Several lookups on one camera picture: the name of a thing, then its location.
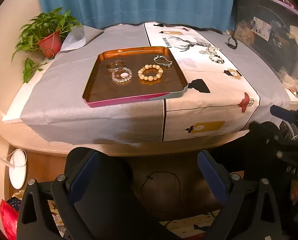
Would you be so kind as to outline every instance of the blue curtain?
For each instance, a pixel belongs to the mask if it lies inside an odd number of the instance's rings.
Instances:
[[[42,10],[72,10],[83,25],[103,28],[118,23],[156,21],[199,28],[228,28],[233,0],[40,0]]]

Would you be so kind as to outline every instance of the white beaded bracelet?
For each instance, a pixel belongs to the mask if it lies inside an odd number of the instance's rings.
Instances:
[[[158,73],[155,76],[145,76],[143,74],[143,72],[149,68],[155,68],[158,70]],[[163,69],[159,66],[159,65],[145,65],[143,68],[141,68],[138,71],[138,76],[140,79],[144,79],[144,80],[148,80],[148,81],[153,81],[153,80],[157,80],[158,78],[161,78],[163,73]]]
[[[223,58],[221,58],[219,55],[215,54],[215,55],[210,55],[209,56],[209,59],[211,59],[211,61],[215,62],[215,63],[219,63],[219,64],[223,64],[224,63],[224,60]]]

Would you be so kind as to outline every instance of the potted plant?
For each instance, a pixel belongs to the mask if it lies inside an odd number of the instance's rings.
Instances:
[[[20,28],[23,29],[19,38],[21,40],[16,45],[16,51],[13,53],[11,60],[19,51],[39,51],[45,54],[49,59],[60,51],[62,41],[71,32],[74,26],[82,26],[81,23],[72,15],[70,10],[60,14],[63,8],[56,8],[49,13],[41,13],[31,19],[31,23],[25,24]],[[36,70],[42,71],[42,65],[45,63],[34,63],[27,58],[25,61],[24,82],[28,83]]]

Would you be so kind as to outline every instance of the orange tray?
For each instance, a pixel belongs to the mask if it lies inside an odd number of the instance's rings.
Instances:
[[[156,64],[153,58],[165,56],[172,61],[170,68],[163,68],[163,75],[155,81],[145,81],[138,77],[138,71],[145,65]],[[128,82],[113,82],[106,65],[112,61],[123,60],[132,71]],[[155,76],[156,72],[147,71],[146,75]],[[116,49],[100,54],[92,69],[85,91],[84,101],[90,107],[116,105],[130,102],[181,97],[188,89],[188,82],[174,59],[171,51],[165,47],[140,47]]]

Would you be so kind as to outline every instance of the lamp base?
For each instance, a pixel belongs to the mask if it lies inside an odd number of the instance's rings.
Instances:
[[[9,168],[9,179],[15,189],[21,189],[27,174],[27,155],[22,149],[16,149],[10,159],[15,167]]]

